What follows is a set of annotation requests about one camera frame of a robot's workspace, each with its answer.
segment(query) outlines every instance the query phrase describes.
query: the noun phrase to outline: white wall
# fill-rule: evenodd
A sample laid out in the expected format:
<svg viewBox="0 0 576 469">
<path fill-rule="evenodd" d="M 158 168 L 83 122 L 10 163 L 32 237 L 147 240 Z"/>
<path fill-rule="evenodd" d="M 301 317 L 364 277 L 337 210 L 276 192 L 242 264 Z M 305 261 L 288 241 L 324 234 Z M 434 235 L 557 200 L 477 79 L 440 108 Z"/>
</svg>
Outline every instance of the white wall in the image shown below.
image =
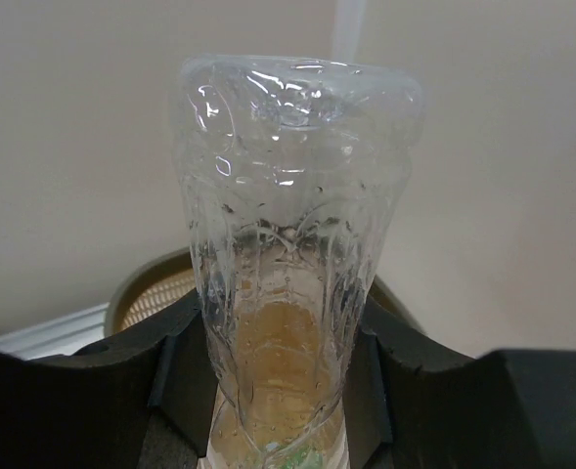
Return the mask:
<svg viewBox="0 0 576 469">
<path fill-rule="evenodd" d="M 383 279 L 470 354 L 576 348 L 576 0 L 369 0 L 361 30 L 427 95 Z"/>
<path fill-rule="evenodd" d="M 200 52 L 325 57 L 334 0 L 0 0 L 0 333 L 187 243 L 166 94 Z"/>
</svg>

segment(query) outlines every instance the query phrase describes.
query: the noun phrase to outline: white baseboard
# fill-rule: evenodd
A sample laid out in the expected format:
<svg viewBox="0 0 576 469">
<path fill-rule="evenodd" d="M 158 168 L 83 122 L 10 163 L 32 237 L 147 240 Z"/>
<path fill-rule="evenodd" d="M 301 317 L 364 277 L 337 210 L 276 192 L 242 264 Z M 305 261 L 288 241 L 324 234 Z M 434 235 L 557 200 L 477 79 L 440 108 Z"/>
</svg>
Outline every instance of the white baseboard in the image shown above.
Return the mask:
<svg viewBox="0 0 576 469">
<path fill-rule="evenodd" d="M 0 336 L 0 352 L 24 360 L 71 355 L 103 338 L 108 304 Z"/>
</svg>

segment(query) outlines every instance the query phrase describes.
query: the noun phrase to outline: transparent plastic wrapper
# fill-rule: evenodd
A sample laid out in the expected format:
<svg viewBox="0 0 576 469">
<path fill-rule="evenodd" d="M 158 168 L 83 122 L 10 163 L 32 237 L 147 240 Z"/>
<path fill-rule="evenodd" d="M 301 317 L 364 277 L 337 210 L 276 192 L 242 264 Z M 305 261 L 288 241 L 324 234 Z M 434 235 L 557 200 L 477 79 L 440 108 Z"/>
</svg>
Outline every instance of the transparent plastic wrapper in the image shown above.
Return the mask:
<svg viewBox="0 0 576 469">
<path fill-rule="evenodd" d="M 320 435 L 343 434 L 343 379 L 410 176 L 421 89 L 381 67 L 202 56 L 176 100 L 175 167 L 225 397 L 210 456 L 334 467 L 345 444 Z M 219 444 L 226 433 L 242 450 Z"/>
</svg>

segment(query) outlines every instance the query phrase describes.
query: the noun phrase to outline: beige basket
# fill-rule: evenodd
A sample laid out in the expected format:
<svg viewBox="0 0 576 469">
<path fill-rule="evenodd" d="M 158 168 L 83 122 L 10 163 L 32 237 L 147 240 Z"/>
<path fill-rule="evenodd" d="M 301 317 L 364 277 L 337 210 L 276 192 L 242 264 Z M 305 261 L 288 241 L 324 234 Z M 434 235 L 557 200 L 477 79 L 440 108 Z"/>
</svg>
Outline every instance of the beige basket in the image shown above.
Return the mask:
<svg viewBox="0 0 576 469">
<path fill-rule="evenodd" d="M 105 317 L 105 336 L 116 334 L 170 306 L 196 287 L 188 248 L 155 259 L 135 272 L 111 298 Z M 411 327 L 421 330 L 378 277 L 369 295 Z"/>
</svg>

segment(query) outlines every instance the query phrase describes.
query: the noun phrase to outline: wall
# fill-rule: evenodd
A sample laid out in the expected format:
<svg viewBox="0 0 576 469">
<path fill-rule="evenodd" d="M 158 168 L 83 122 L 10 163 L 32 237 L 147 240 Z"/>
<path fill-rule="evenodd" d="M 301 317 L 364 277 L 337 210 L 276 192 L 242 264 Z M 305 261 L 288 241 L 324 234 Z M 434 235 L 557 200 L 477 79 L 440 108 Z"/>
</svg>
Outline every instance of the wall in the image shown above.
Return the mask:
<svg viewBox="0 0 576 469">
<path fill-rule="evenodd" d="M 201 52 L 326 57 L 334 0 L 0 0 L 0 333 L 187 244 L 167 89 Z"/>
<path fill-rule="evenodd" d="M 576 348 L 576 0 L 370 0 L 361 31 L 427 99 L 383 279 L 467 353 Z"/>
</svg>

